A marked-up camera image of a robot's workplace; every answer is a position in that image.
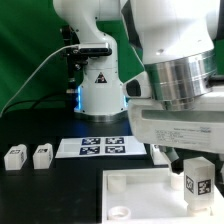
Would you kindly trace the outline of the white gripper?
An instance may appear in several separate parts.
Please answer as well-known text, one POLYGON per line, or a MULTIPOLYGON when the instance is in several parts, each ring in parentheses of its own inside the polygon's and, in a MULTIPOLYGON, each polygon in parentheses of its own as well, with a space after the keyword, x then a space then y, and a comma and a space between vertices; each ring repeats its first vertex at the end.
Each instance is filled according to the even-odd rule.
POLYGON ((139 142, 167 146, 173 173, 183 172, 183 160, 174 148, 224 154, 224 94, 202 95, 186 111, 163 110, 158 101, 131 99, 128 117, 139 142))

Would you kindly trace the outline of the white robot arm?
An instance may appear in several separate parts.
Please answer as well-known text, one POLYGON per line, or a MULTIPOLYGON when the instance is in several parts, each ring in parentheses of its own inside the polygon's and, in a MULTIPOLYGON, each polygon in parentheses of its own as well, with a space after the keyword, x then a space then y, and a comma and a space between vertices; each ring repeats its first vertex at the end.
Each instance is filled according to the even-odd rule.
POLYGON ((142 143, 159 147, 172 170, 177 150, 224 154, 224 79, 213 41, 222 0, 53 0, 68 24, 67 60, 82 70, 75 110, 91 119, 127 114, 142 143), (100 21, 120 20, 132 48, 142 51, 141 73, 121 82, 118 50, 100 21))

